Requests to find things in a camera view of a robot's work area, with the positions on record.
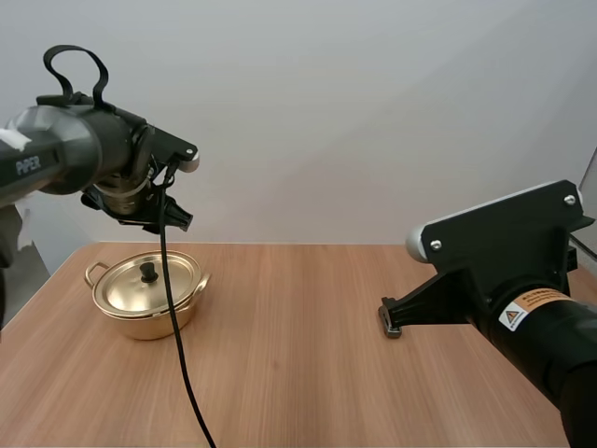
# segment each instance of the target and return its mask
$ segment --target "wooden table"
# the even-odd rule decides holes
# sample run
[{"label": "wooden table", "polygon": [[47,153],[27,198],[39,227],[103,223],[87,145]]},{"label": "wooden table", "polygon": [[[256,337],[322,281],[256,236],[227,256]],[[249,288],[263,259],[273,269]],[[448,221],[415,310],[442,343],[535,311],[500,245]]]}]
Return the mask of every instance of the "wooden table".
[{"label": "wooden table", "polygon": [[[106,325],[83,271],[153,244],[78,250],[2,331],[0,444],[205,444],[174,338]],[[470,326],[382,333],[382,296],[433,275],[401,246],[171,244],[212,274],[182,330],[216,442],[566,446],[558,412]],[[597,297],[586,272],[573,295]]]}]

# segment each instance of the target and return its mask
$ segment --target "yellow warning sticker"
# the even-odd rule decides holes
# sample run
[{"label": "yellow warning sticker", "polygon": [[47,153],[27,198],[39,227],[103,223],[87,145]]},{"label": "yellow warning sticker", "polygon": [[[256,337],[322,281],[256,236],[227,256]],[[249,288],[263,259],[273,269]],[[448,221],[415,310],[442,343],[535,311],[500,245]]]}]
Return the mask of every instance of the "yellow warning sticker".
[{"label": "yellow warning sticker", "polygon": [[542,287],[540,289],[533,289],[519,295],[514,301],[521,306],[525,311],[531,313],[535,308],[550,303],[551,301],[571,301],[568,296],[562,294],[560,291]]},{"label": "yellow warning sticker", "polygon": [[552,301],[571,301],[568,296],[562,294],[560,291],[542,287],[533,289],[519,295],[514,301],[508,304],[504,311],[499,316],[499,321],[510,331],[514,331],[519,327],[524,318],[538,307],[550,303]]}]

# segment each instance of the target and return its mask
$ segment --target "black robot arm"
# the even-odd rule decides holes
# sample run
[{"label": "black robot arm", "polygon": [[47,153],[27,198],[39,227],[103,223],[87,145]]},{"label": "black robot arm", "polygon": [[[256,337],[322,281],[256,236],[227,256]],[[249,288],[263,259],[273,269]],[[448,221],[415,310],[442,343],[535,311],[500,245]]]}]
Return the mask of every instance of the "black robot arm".
[{"label": "black robot arm", "polygon": [[386,334],[470,323],[562,413],[573,447],[596,446],[597,314],[570,299],[569,234],[589,226],[568,181],[430,222],[407,241],[437,275],[400,300],[383,298]]},{"label": "black robot arm", "polygon": [[[73,92],[52,66],[64,51],[84,51],[100,78],[91,97]],[[61,95],[37,97],[37,105],[0,130],[0,206],[35,190],[51,194],[83,192],[82,202],[121,224],[158,233],[160,205],[154,181],[167,167],[194,171],[197,147],[151,126],[145,119],[104,101],[108,72],[91,51],[60,45],[44,54],[44,65],[62,86]],[[166,200],[166,225],[186,230],[192,215]]]}]

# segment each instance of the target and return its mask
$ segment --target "aluminum pot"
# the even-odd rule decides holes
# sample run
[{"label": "aluminum pot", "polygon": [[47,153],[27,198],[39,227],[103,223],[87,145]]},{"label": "aluminum pot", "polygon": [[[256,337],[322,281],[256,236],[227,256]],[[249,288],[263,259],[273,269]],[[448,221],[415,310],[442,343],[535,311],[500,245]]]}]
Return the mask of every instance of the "aluminum pot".
[{"label": "aluminum pot", "polygon": [[[91,273],[104,272],[97,281]],[[187,254],[168,251],[168,270],[178,327],[184,327],[195,313],[200,293],[209,274],[201,276],[197,261]],[[174,332],[159,251],[146,252],[109,267],[97,261],[85,271],[93,301],[113,326],[134,339],[153,340]]]}]

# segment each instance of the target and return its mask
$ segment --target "screw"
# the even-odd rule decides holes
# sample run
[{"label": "screw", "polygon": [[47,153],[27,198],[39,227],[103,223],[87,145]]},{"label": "screw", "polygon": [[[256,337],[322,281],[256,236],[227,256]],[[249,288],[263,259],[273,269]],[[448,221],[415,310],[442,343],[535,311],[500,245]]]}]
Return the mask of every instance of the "screw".
[{"label": "screw", "polygon": [[566,205],[574,205],[576,203],[576,197],[572,194],[569,194],[563,198],[563,201],[566,203]]},{"label": "screw", "polygon": [[441,241],[439,240],[433,240],[429,245],[434,252],[438,252],[438,250],[441,249]]}]

